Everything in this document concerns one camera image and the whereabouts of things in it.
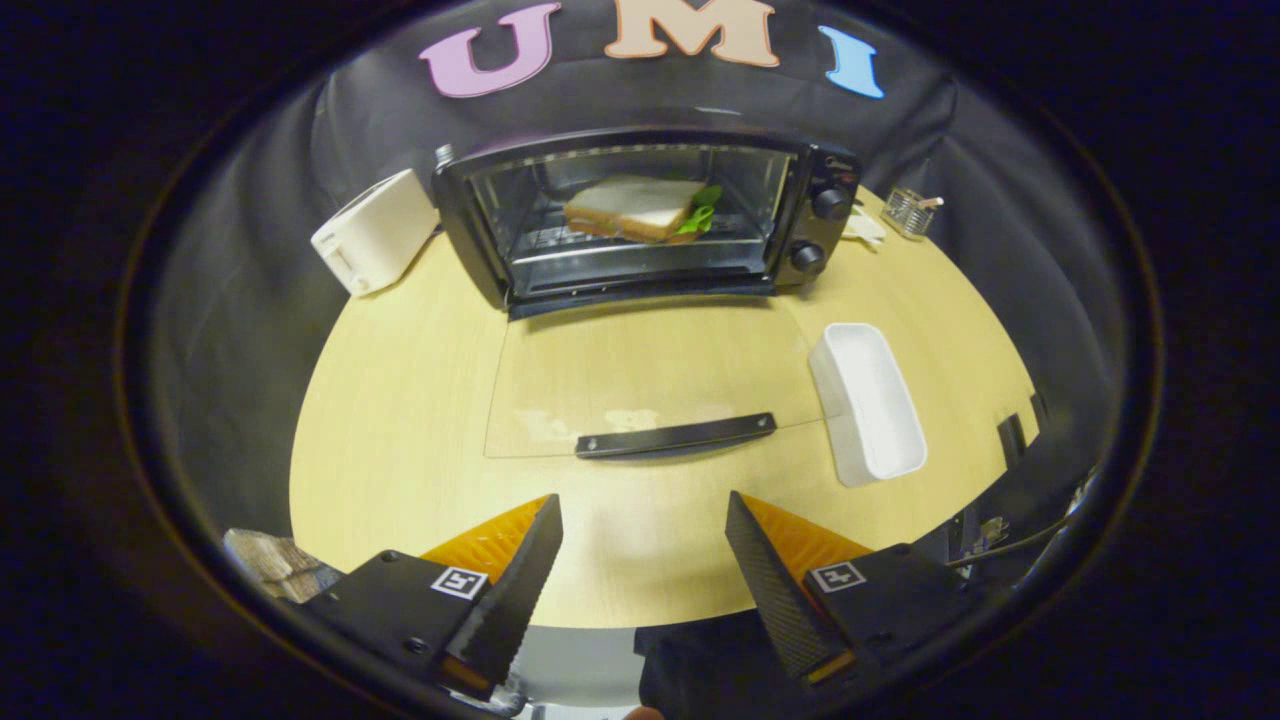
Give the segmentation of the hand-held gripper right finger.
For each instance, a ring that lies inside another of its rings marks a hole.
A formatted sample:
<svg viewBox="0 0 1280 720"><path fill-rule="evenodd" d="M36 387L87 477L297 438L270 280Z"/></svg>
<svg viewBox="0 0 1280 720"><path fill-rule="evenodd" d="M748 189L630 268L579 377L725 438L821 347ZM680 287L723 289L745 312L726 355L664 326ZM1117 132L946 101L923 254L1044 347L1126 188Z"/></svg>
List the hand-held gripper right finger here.
<svg viewBox="0 0 1280 720"><path fill-rule="evenodd" d="M911 544L869 550L739 491L724 536L786 675L814 689L881 679L986 601Z"/></svg>

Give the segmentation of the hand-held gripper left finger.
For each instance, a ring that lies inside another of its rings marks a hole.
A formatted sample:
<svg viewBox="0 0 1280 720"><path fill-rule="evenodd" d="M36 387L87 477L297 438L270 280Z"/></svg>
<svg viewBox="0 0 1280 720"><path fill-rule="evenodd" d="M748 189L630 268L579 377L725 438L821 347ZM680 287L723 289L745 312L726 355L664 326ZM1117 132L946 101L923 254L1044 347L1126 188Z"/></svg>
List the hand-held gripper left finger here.
<svg viewBox="0 0 1280 720"><path fill-rule="evenodd" d="M488 701L507 682L563 539L544 495L411 555L384 550L302 606L398 673Z"/></svg>

